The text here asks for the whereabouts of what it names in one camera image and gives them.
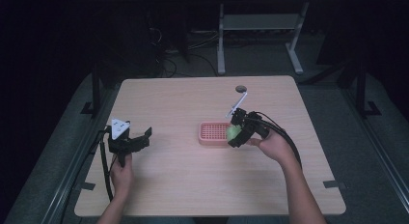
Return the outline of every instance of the pink basket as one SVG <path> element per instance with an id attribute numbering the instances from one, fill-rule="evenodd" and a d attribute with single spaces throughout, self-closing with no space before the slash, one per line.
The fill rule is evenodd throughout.
<path id="1" fill-rule="evenodd" d="M 228 146 L 226 129 L 230 126 L 226 122 L 203 122 L 199 133 L 199 143 L 207 146 Z"/>

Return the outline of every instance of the wooden table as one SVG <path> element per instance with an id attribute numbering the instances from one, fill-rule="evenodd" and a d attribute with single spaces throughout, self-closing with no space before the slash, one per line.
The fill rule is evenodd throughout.
<path id="1" fill-rule="evenodd" d="M 130 137 L 150 126 L 150 146 L 133 155 L 135 185 L 125 215 L 208 216 L 288 214 L 286 185 L 277 162 L 257 147 L 209 147 L 198 142 L 201 122 L 223 121 L 241 97 L 240 108 L 260 111 L 285 128 L 297 146 L 307 182 L 325 214 L 345 204 L 319 144 L 300 93 L 289 76 L 125 80 L 108 121 L 130 121 Z M 112 155 L 108 152 L 110 162 Z M 101 215 L 109 203 L 101 157 L 96 152 L 75 207 L 79 216 Z"/>

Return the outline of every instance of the dark background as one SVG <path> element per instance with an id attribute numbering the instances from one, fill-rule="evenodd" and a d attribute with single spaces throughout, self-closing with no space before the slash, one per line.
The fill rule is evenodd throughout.
<path id="1" fill-rule="evenodd" d="M 0 222 L 71 96 L 93 68 L 98 68 L 105 87 L 127 77 L 155 77 L 160 71 L 155 58 L 166 45 L 150 44 L 152 22 L 181 52 L 187 51 L 185 32 L 217 25 L 218 7 L 212 4 L 107 6 L 78 1 L 0 0 Z M 323 15 L 323 7 L 330 12 Z M 406 0 L 350 0 L 342 6 L 337 0 L 315 0 L 309 9 L 315 19 L 308 20 L 304 30 L 327 33 L 321 63 L 363 59 L 409 120 L 406 7 Z M 196 16 L 207 19 L 198 22 Z"/>

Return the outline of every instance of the gray carpet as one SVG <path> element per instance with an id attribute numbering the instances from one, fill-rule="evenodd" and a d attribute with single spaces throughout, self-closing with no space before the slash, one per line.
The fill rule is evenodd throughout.
<path id="1" fill-rule="evenodd" d="M 226 48 L 227 76 L 238 75 L 291 75 L 296 81 L 303 81 L 323 71 L 327 66 L 317 66 L 315 60 L 323 36 L 304 35 L 296 51 L 305 73 L 296 75 L 286 55 L 286 36 L 279 36 L 266 42 L 256 42 L 243 47 L 234 44 Z M 170 75 L 177 66 L 174 76 L 214 76 L 216 50 L 214 46 L 192 49 L 187 63 L 178 55 L 169 56 L 165 61 Z M 409 223 L 409 215 L 400 203 L 388 180 L 380 161 L 362 129 L 361 120 L 348 103 L 345 93 L 335 86 L 337 74 L 331 75 L 316 86 L 300 86 L 300 93 L 313 121 L 322 148 L 338 182 L 346 185 L 341 190 L 346 203 L 346 213 L 327 217 L 330 223 Z M 65 115 L 48 142 L 41 159 L 30 179 L 24 186 L 6 223 L 40 223 L 45 216 L 53 195 L 57 192 L 62 176 L 66 173 L 77 150 L 84 139 L 93 139 L 95 132 L 106 123 L 115 100 L 117 89 L 104 91 L 104 107 L 97 119 L 90 115 L 80 115 L 84 103 L 92 97 L 91 78 L 87 77 L 73 96 Z M 409 156 L 409 125 L 400 116 L 385 95 L 384 89 L 372 77 L 368 77 L 368 99 L 375 101 L 383 116 L 369 117 L 378 137 L 388 147 L 387 151 L 395 161 L 396 168 L 406 176 Z M 82 182 L 88 172 L 92 155 L 88 156 L 78 181 Z M 95 218 L 81 218 L 73 213 L 79 191 L 71 191 L 63 223 L 95 223 Z M 123 223 L 136 222 L 125 218 Z"/>

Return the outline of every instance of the hand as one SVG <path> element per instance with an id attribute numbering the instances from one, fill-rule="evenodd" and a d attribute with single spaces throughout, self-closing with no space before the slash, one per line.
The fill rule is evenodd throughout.
<path id="1" fill-rule="evenodd" d="M 270 133 L 267 138 L 260 140 L 251 138 L 248 142 L 250 145 L 257 146 L 268 157 L 276 160 L 280 164 L 288 159 L 295 158 L 289 143 L 273 129 L 270 129 Z"/>
<path id="2" fill-rule="evenodd" d="M 129 196 L 134 181 L 132 154 L 125 156 L 125 165 L 123 168 L 115 155 L 114 160 L 111 168 L 111 181 L 115 188 L 114 198 L 125 201 Z"/>

